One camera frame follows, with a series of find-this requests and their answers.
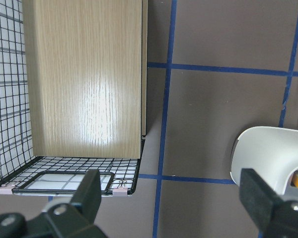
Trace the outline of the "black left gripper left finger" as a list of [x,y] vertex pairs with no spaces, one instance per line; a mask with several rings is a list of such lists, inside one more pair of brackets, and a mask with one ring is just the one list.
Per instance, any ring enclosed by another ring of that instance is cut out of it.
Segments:
[[94,224],[101,203],[99,170],[89,170],[69,202],[48,203],[37,217],[0,214],[0,238],[105,238]]

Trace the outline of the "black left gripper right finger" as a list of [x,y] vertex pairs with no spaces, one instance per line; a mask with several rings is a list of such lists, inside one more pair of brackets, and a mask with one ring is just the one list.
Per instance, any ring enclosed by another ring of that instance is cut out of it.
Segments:
[[261,238],[298,238],[298,198],[278,195],[254,169],[242,169],[239,199]]

